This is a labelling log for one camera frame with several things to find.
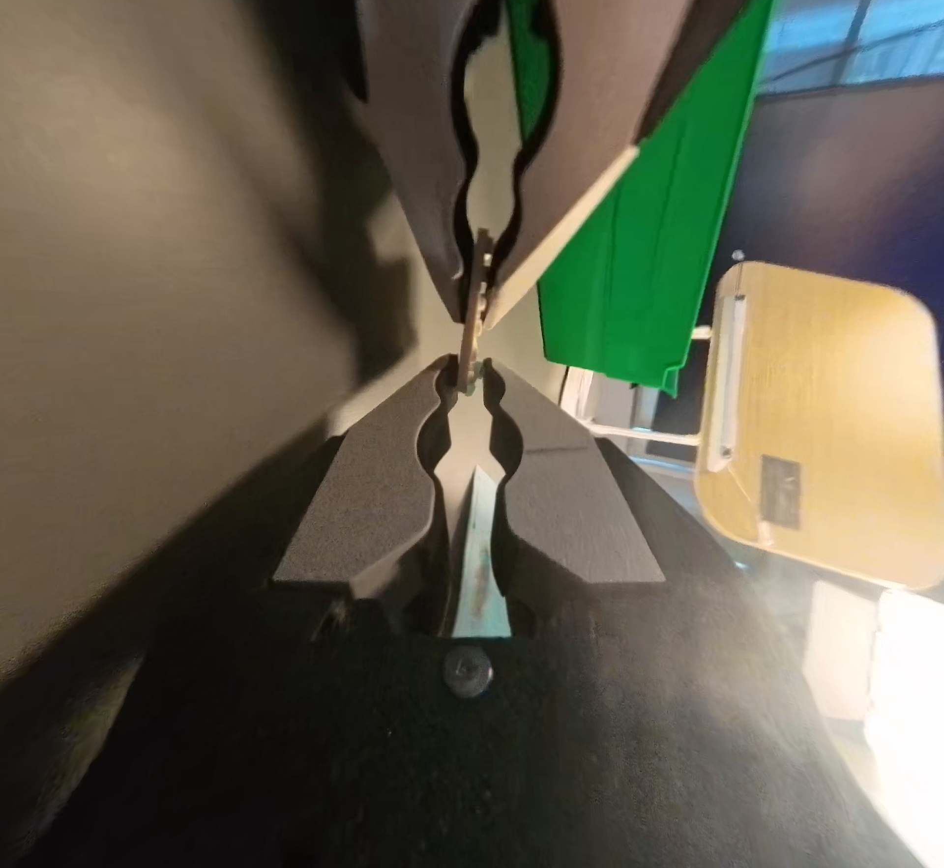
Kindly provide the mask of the lego instruction booklet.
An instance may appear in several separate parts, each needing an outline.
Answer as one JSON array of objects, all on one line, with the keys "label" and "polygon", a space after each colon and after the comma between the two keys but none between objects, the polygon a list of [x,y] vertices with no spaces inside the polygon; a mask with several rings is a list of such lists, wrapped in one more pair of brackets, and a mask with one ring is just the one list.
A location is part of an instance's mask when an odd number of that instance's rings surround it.
[{"label": "lego instruction booklet", "polygon": [[477,466],[454,536],[459,555],[452,638],[511,638],[508,608],[492,564],[491,539],[498,484]]}]

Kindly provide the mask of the wooden book stand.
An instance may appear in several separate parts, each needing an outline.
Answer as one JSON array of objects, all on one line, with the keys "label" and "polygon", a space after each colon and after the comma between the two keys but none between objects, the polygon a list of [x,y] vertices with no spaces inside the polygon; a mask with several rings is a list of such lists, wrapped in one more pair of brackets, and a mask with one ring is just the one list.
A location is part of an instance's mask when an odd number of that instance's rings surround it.
[{"label": "wooden book stand", "polygon": [[691,435],[583,420],[598,436],[694,447],[721,535],[908,591],[942,582],[938,333],[887,286],[758,261],[718,282]]}]

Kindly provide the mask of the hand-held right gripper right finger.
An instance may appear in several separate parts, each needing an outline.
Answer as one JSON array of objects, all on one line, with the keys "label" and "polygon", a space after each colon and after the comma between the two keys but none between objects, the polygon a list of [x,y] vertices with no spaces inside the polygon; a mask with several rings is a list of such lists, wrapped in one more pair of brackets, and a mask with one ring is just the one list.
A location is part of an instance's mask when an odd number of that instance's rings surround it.
[{"label": "hand-held right gripper right finger", "polygon": [[589,430],[500,362],[481,366],[489,450],[502,469],[491,562],[511,623],[664,573]]}]

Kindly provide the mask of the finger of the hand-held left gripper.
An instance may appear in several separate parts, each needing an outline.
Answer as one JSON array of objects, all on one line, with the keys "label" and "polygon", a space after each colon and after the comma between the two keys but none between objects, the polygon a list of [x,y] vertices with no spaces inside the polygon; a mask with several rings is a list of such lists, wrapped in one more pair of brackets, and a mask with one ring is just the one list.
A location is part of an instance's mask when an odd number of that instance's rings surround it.
[{"label": "finger of the hand-held left gripper", "polygon": [[516,180],[485,327],[533,287],[639,150],[637,130],[692,0],[549,0],[556,82],[547,129]]},{"label": "finger of the hand-held left gripper", "polygon": [[466,156],[457,133],[458,53],[479,0],[355,0],[365,120],[432,283],[464,301],[457,202]]}]

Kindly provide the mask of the green plastic bin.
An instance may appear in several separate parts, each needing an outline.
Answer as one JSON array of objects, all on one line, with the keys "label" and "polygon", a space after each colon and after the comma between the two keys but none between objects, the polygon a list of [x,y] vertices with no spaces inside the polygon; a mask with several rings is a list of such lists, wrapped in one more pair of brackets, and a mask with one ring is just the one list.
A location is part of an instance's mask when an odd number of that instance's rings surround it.
[{"label": "green plastic bin", "polygon": [[778,0],[750,0],[537,281],[545,356],[675,396]]}]

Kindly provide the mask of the bright studio lamp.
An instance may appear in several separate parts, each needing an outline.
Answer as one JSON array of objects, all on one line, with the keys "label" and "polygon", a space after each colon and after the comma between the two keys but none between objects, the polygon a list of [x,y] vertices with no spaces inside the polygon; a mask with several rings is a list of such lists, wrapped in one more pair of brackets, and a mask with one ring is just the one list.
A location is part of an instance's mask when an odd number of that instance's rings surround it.
[{"label": "bright studio lamp", "polygon": [[871,803],[922,865],[942,866],[942,604],[818,580],[801,667]]}]

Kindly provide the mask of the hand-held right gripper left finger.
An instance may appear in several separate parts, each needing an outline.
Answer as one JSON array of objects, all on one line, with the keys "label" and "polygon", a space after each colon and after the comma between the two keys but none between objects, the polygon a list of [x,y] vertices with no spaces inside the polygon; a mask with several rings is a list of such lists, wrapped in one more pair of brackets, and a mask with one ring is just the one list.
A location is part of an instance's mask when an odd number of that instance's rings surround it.
[{"label": "hand-held right gripper left finger", "polygon": [[391,626],[445,626],[453,606],[443,488],[458,358],[443,355],[350,426],[275,571],[376,601]]}]

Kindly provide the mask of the white lego plate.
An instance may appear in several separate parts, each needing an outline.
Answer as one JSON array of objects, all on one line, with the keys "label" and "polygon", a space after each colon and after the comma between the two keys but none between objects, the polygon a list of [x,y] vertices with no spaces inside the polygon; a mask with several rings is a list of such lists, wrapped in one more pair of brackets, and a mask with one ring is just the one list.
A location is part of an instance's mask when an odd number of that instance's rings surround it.
[{"label": "white lego plate", "polygon": [[478,378],[478,340],[489,307],[490,279],[495,239],[485,228],[478,230],[469,271],[466,320],[457,361],[456,389],[468,395]]}]

